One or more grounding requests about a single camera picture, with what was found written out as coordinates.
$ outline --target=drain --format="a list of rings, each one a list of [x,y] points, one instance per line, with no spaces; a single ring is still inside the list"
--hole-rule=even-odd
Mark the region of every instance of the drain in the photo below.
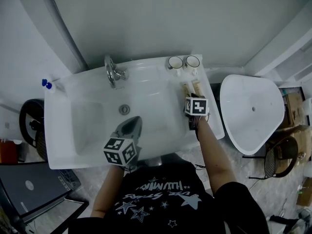
[[[122,115],[127,115],[128,113],[130,113],[130,107],[126,104],[124,105],[121,105],[119,107],[119,112],[122,114]]]

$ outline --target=sink basin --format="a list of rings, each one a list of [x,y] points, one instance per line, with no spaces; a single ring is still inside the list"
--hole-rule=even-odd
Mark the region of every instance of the sink basin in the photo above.
[[[188,130],[183,114],[181,83],[200,80],[209,99],[209,123],[217,138],[224,137],[209,82],[202,66],[196,77],[182,71],[171,75],[167,58],[137,60],[117,64],[128,68],[129,78],[117,81],[112,89],[105,67],[75,74],[57,81],[67,96],[45,95],[45,135],[49,165],[52,169],[84,168],[106,165],[103,144],[116,127],[131,117],[141,116],[142,134],[139,159],[152,158],[199,145]],[[127,105],[128,114],[119,109]]]
[[[255,154],[284,119],[283,97],[278,87],[265,78],[225,77],[220,107],[231,141],[245,155]]]

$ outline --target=cube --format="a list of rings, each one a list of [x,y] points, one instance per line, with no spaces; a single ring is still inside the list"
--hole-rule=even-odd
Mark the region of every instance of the cube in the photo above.
[[[209,113],[208,99],[197,97],[185,98],[185,113],[194,116],[206,116]]]
[[[104,145],[103,151],[108,163],[126,166],[136,155],[132,139],[111,137]]]

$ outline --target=chrome faucet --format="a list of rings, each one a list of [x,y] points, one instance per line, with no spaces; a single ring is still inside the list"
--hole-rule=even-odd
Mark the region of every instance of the chrome faucet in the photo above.
[[[109,83],[112,88],[116,89],[117,80],[119,80],[120,78],[123,80],[128,79],[129,74],[127,72],[127,69],[118,69],[109,55],[105,55],[104,62]]]

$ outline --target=gray floor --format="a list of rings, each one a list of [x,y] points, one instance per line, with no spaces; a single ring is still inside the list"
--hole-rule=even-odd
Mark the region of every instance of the gray floor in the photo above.
[[[285,178],[271,178],[257,182],[257,180],[248,179],[248,176],[262,177],[264,175],[263,160],[242,159],[242,154],[237,151],[227,136],[221,139],[220,143],[231,160],[238,182],[243,183],[250,189],[252,196],[262,208],[265,216],[279,215],[282,209],[284,209],[282,212],[287,218],[295,218],[297,216],[297,188],[303,181],[303,165],[296,166]],[[204,164],[199,147],[186,152],[178,152],[178,155],[193,164]],[[40,161],[36,150],[32,148],[29,149],[26,157],[26,162],[29,161]],[[89,207],[80,217],[88,217],[90,216],[97,192],[107,175],[108,168],[94,167],[75,169],[74,171],[82,184],[75,192],[75,196],[90,202]],[[200,170],[197,174],[204,183],[205,188],[208,189],[209,179],[206,170]],[[75,203],[63,202],[38,217],[35,222],[30,223],[30,226],[39,234],[50,233],[77,207]]]

